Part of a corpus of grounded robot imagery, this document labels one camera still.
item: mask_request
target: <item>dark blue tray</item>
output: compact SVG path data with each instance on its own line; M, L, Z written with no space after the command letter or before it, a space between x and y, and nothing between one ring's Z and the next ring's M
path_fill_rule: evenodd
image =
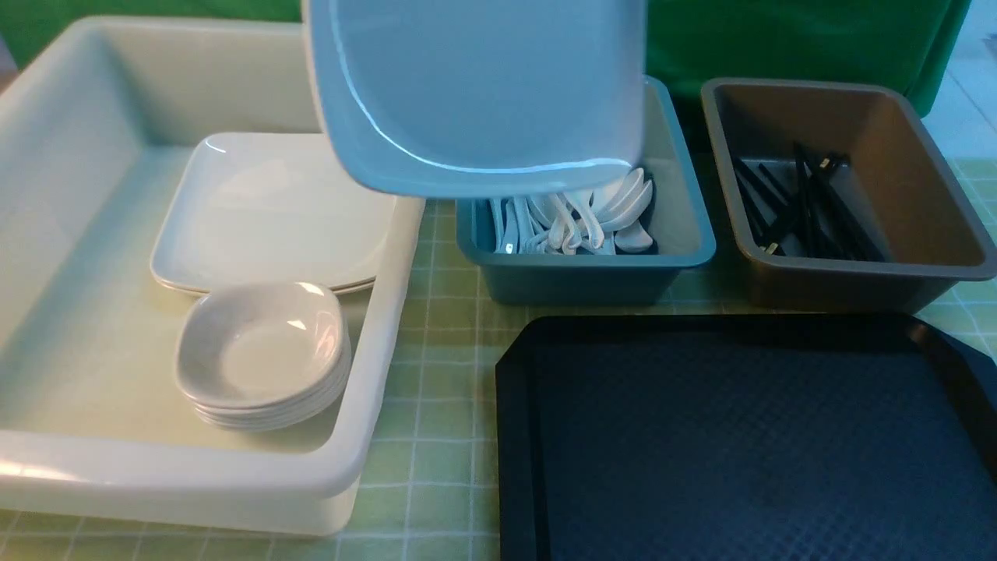
M501 558L997 559L995 374L903 315L540 319L497 366Z

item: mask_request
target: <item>white plate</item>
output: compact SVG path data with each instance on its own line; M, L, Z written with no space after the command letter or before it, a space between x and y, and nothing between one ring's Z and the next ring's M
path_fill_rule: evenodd
M150 268L169 288L366 286L395 198L354 182L323 135L222 133L194 150Z

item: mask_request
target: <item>green backdrop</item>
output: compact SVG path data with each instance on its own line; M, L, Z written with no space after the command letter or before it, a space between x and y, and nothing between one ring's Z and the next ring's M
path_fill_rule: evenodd
M699 87L715 76L878 84L924 115L969 2L649 0L647 70L669 87L694 148L706 146ZM24 66L70 23L95 14L301 18L300 0L0 0L0 33Z

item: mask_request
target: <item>white plastic spoon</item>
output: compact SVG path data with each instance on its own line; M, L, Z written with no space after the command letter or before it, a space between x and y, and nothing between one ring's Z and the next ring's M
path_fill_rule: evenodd
M562 251L565 248L576 250L581 245L581 234L571 217L571 211L567 209L567 205L560 195L552 194L547 197L557 211L557 218L550 226L550 246Z
M501 245L496 250L497 254L514 254L519 249L519 228L515 223L515 209L512 201L505 202L505 234L502 236Z
M626 208L626 202L632 200L644 185L643 168L635 168L618 185L613 184L603 188L602 193L596 193L592 201L592 211L601 222L612 219L613 209Z
M616 246L626 254L646 252L654 244L654 239L637 221L616 233Z
M519 228L519 243L524 244L533 237L533 222L530 219L525 197L512 198L512 207L515 209L515 224Z
M595 214L592 212L592 206L590 206L592 190L568 191L564 194L564 197L567 199L567 203L578 211L578 215L581 217L581 236L588 238L594 248L601 248L606 235L602 231L602 228L599 227L599 220L595 217Z
M594 256L615 256L616 255L616 244L613 242L614 233L610 232L606 234L605 244L601 248L595 248L588 239L581 241L581 247L587 252L593 254Z
M624 228L637 222L640 215L644 213L647 206L651 204L651 197L654 195L654 187L651 182L648 181L641 188L640 193L637 197L630 201L629 206L625 209L619 209L619 212L614 212L614 216L611 220L601 223L602 229L607 232L617 232L623 230Z
M492 207L492 221L496 226L496 253L500 254L502 232L505 230L505 220L501 216L501 199L489 199Z
M526 198L526 204L530 215L549 230L557 217L557 211L550 205L550 200L545 196L531 195Z

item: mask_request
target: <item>blue plastic tray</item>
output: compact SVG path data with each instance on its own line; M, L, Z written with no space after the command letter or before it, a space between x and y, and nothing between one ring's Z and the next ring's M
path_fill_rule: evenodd
M458 201L457 243L482 268L492 299L527 305L641 305L664 296L683 269L709 261L717 249L692 159L664 84L646 79L644 169L654 200L640 222L656 255L540 256L495 253L487 201Z

